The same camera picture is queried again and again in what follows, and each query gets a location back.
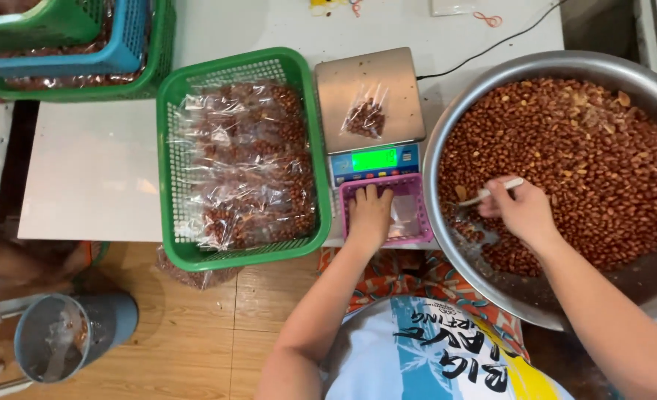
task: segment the orange patterned pants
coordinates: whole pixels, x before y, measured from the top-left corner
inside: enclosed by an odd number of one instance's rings
[[[339,248],[322,248],[317,274],[328,268]],[[365,267],[346,313],[390,296],[417,296],[455,304],[494,326],[503,340],[529,360],[521,322],[486,300],[437,250],[381,249]]]

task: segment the blue plastic basket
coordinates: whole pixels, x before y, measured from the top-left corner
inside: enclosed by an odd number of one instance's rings
[[[140,69],[148,0],[116,0],[109,44],[92,54],[0,59],[0,76],[77,76]]]

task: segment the woman's right hand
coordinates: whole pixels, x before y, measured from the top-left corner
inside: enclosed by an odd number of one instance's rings
[[[563,238],[555,227],[543,190],[525,181],[512,190],[515,198],[511,198],[503,182],[514,178],[501,177],[486,183],[491,196],[481,202],[479,214],[484,218],[501,217],[511,233],[538,253]]]

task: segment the hand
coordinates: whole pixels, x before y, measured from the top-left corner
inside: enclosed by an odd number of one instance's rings
[[[555,227],[543,190],[525,181],[513,189],[514,200],[503,185],[513,178],[501,177],[487,182],[491,196],[481,202],[479,214],[484,218],[501,217],[511,233],[538,253],[562,237]]]
[[[386,189],[381,197],[373,184],[355,191],[355,200],[348,203],[351,230],[348,241],[357,241],[372,256],[387,239],[387,231],[393,223],[390,218],[392,190]]]

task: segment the scale display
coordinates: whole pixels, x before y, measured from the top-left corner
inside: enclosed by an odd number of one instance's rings
[[[331,184],[419,172],[417,144],[328,156]]]
[[[353,171],[369,171],[370,169],[384,169],[397,167],[397,150],[366,151],[351,154]]]

